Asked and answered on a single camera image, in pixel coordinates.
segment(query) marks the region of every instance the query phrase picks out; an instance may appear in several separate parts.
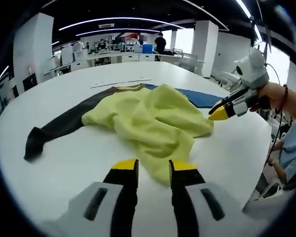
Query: human arm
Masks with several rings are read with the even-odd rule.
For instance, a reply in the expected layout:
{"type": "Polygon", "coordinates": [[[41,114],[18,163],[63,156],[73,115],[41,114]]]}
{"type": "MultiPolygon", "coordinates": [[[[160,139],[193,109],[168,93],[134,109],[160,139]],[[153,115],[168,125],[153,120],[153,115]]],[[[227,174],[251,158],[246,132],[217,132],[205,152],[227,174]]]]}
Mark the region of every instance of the human arm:
{"type": "MultiPolygon", "coordinates": [[[[272,151],[279,151],[280,149],[282,149],[283,145],[284,145],[284,142],[282,140],[276,142],[272,151]]],[[[272,146],[273,146],[273,143],[268,148],[268,152],[271,152],[272,146]]]]}
{"type": "Polygon", "coordinates": [[[273,165],[275,172],[278,178],[280,179],[281,183],[285,184],[287,182],[286,173],[285,173],[285,170],[280,165],[280,163],[278,162],[278,160],[270,156],[268,162],[273,165]]]}
{"type": "MultiPolygon", "coordinates": [[[[264,95],[270,99],[270,105],[272,108],[279,108],[285,95],[285,88],[278,84],[269,82],[261,90],[259,90],[259,97],[264,95]]],[[[256,111],[259,108],[253,107],[251,111],[256,111]]],[[[287,100],[283,106],[283,110],[289,112],[289,114],[296,119],[296,93],[288,89],[287,100]]]]}

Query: white pillar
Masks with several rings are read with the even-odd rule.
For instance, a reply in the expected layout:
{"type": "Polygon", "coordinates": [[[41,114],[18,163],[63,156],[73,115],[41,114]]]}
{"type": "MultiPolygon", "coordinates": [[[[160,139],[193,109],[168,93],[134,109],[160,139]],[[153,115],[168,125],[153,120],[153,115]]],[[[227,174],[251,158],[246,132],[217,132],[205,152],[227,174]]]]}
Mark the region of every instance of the white pillar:
{"type": "Polygon", "coordinates": [[[39,13],[20,27],[15,34],[13,68],[19,94],[24,92],[22,81],[30,75],[29,67],[31,72],[36,74],[38,83],[46,80],[44,66],[52,57],[53,22],[53,17],[39,13]]]}
{"type": "Polygon", "coordinates": [[[296,92],[296,64],[290,61],[290,67],[287,76],[287,87],[296,92]]]}
{"type": "Polygon", "coordinates": [[[202,75],[209,78],[212,73],[216,46],[218,39],[218,26],[211,21],[196,21],[192,54],[198,60],[204,61],[202,75]]]}
{"type": "Polygon", "coordinates": [[[177,30],[172,31],[170,49],[173,49],[176,46],[177,32],[177,30]]]}

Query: white table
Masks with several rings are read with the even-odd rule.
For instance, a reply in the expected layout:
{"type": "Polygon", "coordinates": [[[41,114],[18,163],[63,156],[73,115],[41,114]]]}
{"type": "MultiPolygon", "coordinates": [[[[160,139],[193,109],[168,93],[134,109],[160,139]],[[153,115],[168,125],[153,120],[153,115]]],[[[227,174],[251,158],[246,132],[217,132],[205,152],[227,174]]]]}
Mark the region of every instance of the white table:
{"type": "MultiPolygon", "coordinates": [[[[82,100],[111,87],[101,84],[150,79],[147,83],[226,96],[227,91],[166,62],[128,62],[75,71],[41,83],[13,100],[0,117],[0,168],[22,210],[35,222],[66,212],[68,201],[94,181],[103,181],[116,162],[133,158],[131,144],[114,131],[83,127],[44,145],[35,163],[23,159],[29,132],[82,100]]],[[[136,84],[124,83],[123,86],[136,84]]],[[[205,116],[208,109],[201,109],[205,116]]],[[[270,127],[257,114],[215,122],[210,137],[197,138],[189,161],[207,182],[239,201],[249,199],[263,169],[270,127]]],[[[154,182],[140,166],[133,236],[177,236],[171,190],[154,182]]]]}

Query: blue box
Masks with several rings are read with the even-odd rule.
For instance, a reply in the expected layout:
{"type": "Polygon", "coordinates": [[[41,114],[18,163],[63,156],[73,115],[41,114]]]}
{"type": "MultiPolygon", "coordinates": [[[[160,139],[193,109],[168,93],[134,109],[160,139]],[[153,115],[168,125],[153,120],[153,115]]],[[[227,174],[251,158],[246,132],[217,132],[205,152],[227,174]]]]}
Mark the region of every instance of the blue box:
{"type": "Polygon", "coordinates": [[[143,53],[152,53],[152,44],[144,44],[143,53]]]}

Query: light strip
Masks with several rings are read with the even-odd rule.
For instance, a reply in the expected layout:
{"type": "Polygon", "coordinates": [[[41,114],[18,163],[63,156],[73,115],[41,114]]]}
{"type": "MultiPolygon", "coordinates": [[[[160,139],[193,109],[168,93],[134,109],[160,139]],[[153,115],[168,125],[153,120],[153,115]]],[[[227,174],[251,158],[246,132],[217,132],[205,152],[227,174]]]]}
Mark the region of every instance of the light strip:
{"type": "Polygon", "coordinates": [[[214,15],[210,14],[205,9],[203,9],[200,6],[198,6],[198,5],[190,2],[189,0],[182,0],[182,1],[185,1],[186,3],[188,3],[188,4],[192,5],[192,6],[195,6],[197,9],[200,9],[201,11],[205,12],[207,15],[211,16],[214,20],[216,20],[217,22],[219,22],[226,29],[226,31],[229,31],[229,28],[223,22],[221,22],[220,20],[218,20],[214,15]]]}
{"type": "MultiPolygon", "coordinates": [[[[237,2],[238,5],[241,7],[241,9],[242,9],[243,12],[246,14],[246,16],[250,19],[250,17],[251,17],[251,13],[250,13],[250,11],[247,9],[246,5],[245,5],[241,0],[236,0],[236,2],[237,2]]],[[[260,31],[258,30],[257,25],[255,25],[255,32],[256,32],[256,35],[257,35],[259,41],[262,41],[262,36],[261,36],[260,31]]]]}
{"type": "Polygon", "coordinates": [[[2,75],[5,73],[6,70],[8,70],[9,66],[7,66],[4,71],[1,73],[0,78],[2,77],[2,75]]]}
{"type": "Polygon", "coordinates": [[[82,34],[78,34],[76,36],[82,36],[90,33],[96,33],[96,32],[103,32],[103,31],[150,31],[150,32],[160,32],[155,30],[148,30],[148,29],[136,29],[136,28],[116,28],[116,29],[106,29],[106,30],[98,30],[98,31],[90,31],[82,34]]]}
{"type": "Polygon", "coordinates": [[[262,41],[262,36],[261,36],[261,34],[260,34],[260,31],[258,30],[257,25],[255,25],[255,32],[256,32],[256,35],[258,36],[258,40],[259,40],[259,41],[262,41]]]}
{"type": "Polygon", "coordinates": [[[251,17],[251,13],[247,9],[246,5],[241,0],[236,0],[236,2],[241,7],[241,9],[243,10],[243,12],[247,15],[247,17],[250,18],[251,17]]]}
{"type": "Polygon", "coordinates": [[[105,21],[105,20],[140,20],[140,21],[151,21],[151,22],[157,22],[157,23],[167,24],[167,25],[170,25],[170,26],[175,26],[175,27],[178,27],[180,29],[185,29],[182,26],[178,26],[178,25],[175,25],[175,24],[172,24],[172,23],[168,23],[168,22],[164,22],[164,21],[158,21],[158,20],[153,20],[153,19],[148,19],[148,18],[139,18],[139,17],[108,17],[108,18],[99,18],[99,19],[93,19],[93,20],[88,20],[88,21],[81,21],[81,22],[78,22],[78,23],[75,23],[75,24],[72,24],[72,25],[69,25],[69,26],[65,26],[63,28],[60,28],[59,31],[62,31],[62,30],[67,29],[67,28],[70,28],[72,26],[81,25],[81,24],[84,24],[84,23],[89,23],[89,22],[94,22],[94,21],[105,21]]]}

